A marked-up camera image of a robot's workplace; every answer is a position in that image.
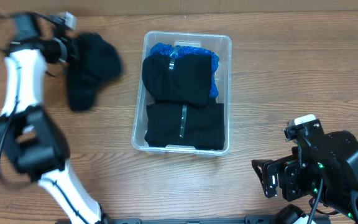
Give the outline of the black sock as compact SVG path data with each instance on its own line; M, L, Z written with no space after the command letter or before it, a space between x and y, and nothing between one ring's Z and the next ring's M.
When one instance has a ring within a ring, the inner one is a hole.
M68 105L72 111L91 109L100 89L121 76L122 63L115 47L99 34L85 32L76 38L79 58L67 70Z
M142 81L157 101L205 106L211 89L211 62L210 55L171 58L153 54L142 63Z

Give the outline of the black cloth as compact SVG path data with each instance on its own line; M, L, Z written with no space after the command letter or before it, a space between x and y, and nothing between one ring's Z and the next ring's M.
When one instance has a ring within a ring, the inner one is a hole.
M146 107L145 141L151 147L193 146L222 150L225 142L224 104L210 101L206 106L154 103Z

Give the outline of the blue sparkly garment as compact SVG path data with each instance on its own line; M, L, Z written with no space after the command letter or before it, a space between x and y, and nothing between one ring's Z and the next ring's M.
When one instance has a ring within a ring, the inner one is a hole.
M219 67L219 57L212 51L192 46L172 46L170 44L163 44L161 42L155 44L151 50L150 55L161 54L168 55L171 58L182 58L189 54L195 55L210 55L211 56L211 88L209 91L210 98L217 98L219 95L218 88L215 83L215 73Z

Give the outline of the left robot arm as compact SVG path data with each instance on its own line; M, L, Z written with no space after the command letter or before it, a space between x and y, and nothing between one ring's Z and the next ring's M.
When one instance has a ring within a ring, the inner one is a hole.
M28 175L30 184L36 183L56 200L70 223L112 223L75 174L67 140L44 109L47 65L79 58L76 42L66 35L75 29L76 17L69 12L45 16L54 25L48 40L41 38L40 14L20 12L9 17L15 34L2 50L7 87L0 114L0 183L9 189L28 186L2 175L1 156L5 154L18 173Z

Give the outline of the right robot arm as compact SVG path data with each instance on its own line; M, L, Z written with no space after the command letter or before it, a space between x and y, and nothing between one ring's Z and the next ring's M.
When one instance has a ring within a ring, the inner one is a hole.
M289 122L283 132L296 144L290 156L252 161L265 196L276 196L278 188L289 202L310 195L311 213L322 203L358 223L356 137L349 131L325 133L312 114Z

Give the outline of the clear plastic storage bin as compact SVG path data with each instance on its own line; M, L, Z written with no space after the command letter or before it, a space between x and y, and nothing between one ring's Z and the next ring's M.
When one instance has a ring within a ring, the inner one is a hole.
M179 45L181 47L200 47L214 52L219 57L219 66L214 74L214 80L219 95L218 103L224 104L224 131L225 142L221 150L201 150L191 146L168 145L167 147L150 147L144 136L147 132L148 117L146 106L152 104L154 99L145 89L142 81L139 82L137 104L135 109L134 125L132 130L132 146L151 154L165 154L167 152L195 154L200 157L219 157L226 155L231 146L231 72L232 72L232 41L226 35L195 34L182 32L150 31L144 36L142 58L150 55L151 48L157 43Z

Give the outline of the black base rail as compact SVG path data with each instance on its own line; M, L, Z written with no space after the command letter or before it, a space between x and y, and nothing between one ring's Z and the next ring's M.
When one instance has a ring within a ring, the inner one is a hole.
M278 216L278 215L248 215L244 218L207 218L207 219L165 219L165 220L141 220L115 219L109 220L110 224L278 224L278 223L307 223L308 217Z

